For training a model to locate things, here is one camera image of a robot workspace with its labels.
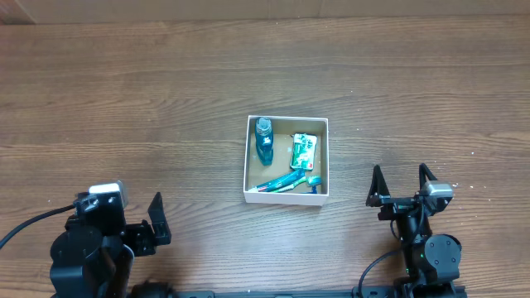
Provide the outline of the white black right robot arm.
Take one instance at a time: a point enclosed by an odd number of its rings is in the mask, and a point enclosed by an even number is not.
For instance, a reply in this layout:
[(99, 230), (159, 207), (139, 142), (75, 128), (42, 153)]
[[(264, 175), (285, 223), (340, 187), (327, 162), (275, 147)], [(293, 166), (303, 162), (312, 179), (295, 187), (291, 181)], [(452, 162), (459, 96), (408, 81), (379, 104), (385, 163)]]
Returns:
[[(439, 181), (426, 164), (419, 165), (420, 189), (411, 197), (391, 196), (380, 166), (373, 168), (366, 199), (368, 207), (379, 208), (378, 219), (388, 221), (399, 247), (371, 262), (359, 278), (359, 297), (466, 297), (465, 288), (457, 287), (462, 246), (449, 234), (434, 234), (428, 218), (444, 211), (454, 198), (450, 184)], [(383, 260), (401, 254), (407, 275), (392, 286), (364, 287), (368, 273)]]

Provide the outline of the blue disposable razor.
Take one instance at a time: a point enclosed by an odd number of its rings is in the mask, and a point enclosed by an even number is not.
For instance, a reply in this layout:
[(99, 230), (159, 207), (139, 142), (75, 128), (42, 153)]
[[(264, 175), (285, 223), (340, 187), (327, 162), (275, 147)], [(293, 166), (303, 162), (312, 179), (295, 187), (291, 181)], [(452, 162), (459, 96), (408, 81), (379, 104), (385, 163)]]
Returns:
[(305, 194), (308, 194), (308, 195), (317, 195), (317, 194), (318, 194), (317, 186), (316, 186), (316, 185), (313, 185), (313, 186), (311, 187), (311, 190), (310, 190), (310, 191), (304, 192), (304, 195), (305, 195)]

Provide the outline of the green toothbrush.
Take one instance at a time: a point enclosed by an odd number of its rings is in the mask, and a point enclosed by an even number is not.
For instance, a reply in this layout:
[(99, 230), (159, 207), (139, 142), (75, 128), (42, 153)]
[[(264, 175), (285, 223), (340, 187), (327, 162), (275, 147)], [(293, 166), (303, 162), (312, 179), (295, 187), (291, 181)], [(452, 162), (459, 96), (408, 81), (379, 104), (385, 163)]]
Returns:
[(298, 185), (302, 185), (302, 184), (305, 184), (308, 187), (312, 187), (313, 185), (318, 186), (318, 185), (321, 184), (321, 182), (322, 182), (322, 179), (318, 175), (313, 175), (313, 176), (309, 176), (309, 177), (304, 176), (304, 177), (300, 178), (299, 180), (296, 180), (292, 184), (284, 186), (284, 187), (276, 189), (276, 190), (273, 190), (272, 192), (273, 193), (287, 192), (287, 191), (290, 191), (290, 190), (294, 190)]

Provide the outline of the green soap packet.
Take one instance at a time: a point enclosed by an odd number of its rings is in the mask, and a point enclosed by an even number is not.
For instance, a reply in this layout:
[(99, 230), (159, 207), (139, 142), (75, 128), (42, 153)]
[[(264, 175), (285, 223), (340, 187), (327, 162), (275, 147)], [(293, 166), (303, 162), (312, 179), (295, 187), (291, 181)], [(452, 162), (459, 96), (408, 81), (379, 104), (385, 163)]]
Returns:
[(307, 133), (295, 133), (291, 150), (290, 167), (293, 170), (313, 171), (318, 137)]

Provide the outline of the teal mouthwash bottle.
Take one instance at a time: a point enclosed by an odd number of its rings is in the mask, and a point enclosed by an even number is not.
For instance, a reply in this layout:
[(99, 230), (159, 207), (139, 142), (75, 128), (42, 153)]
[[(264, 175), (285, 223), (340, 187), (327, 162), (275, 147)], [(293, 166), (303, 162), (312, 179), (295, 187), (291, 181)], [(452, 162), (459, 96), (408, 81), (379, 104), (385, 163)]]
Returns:
[(256, 150), (264, 166), (270, 166), (273, 159), (273, 130), (269, 118), (258, 118), (255, 123)]

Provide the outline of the teal toothpaste tube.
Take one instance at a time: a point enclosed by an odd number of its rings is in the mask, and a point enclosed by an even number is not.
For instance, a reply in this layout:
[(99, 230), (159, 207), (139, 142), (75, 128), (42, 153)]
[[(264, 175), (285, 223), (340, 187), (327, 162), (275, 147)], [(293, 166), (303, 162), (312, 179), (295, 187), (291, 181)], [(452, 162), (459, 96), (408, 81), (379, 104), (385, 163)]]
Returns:
[(292, 171), (289, 174), (285, 174), (281, 177), (278, 177), (269, 182), (263, 183), (261, 185), (254, 186), (249, 190), (249, 192), (272, 192), (273, 190), (281, 189), (282, 187), (288, 186), (296, 182), (297, 180), (304, 177), (306, 171), (303, 169), (298, 169)]

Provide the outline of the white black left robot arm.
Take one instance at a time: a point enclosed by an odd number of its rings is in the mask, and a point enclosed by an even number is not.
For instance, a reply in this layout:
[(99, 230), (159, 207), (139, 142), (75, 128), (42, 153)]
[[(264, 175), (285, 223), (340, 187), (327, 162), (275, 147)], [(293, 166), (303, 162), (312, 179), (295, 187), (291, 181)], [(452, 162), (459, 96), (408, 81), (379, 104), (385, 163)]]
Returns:
[(151, 220), (141, 223), (126, 223), (120, 190), (79, 193), (74, 207), (50, 250), (58, 298), (124, 297), (134, 259), (171, 243), (161, 193), (147, 210)]

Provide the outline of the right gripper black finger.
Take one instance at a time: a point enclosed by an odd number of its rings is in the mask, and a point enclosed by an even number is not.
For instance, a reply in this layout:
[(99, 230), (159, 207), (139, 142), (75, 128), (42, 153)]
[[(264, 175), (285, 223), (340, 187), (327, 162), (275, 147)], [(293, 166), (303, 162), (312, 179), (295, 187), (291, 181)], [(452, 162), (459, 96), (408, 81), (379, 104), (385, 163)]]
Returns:
[(382, 206), (391, 199), (386, 181), (379, 165), (373, 168), (372, 182), (366, 199), (367, 206)]
[(418, 177), (420, 183), (420, 190), (426, 190), (428, 186), (432, 183), (432, 181), (437, 181), (437, 178), (434, 176), (434, 174), (431, 172), (431, 170), (425, 163), (421, 163), (419, 165)]

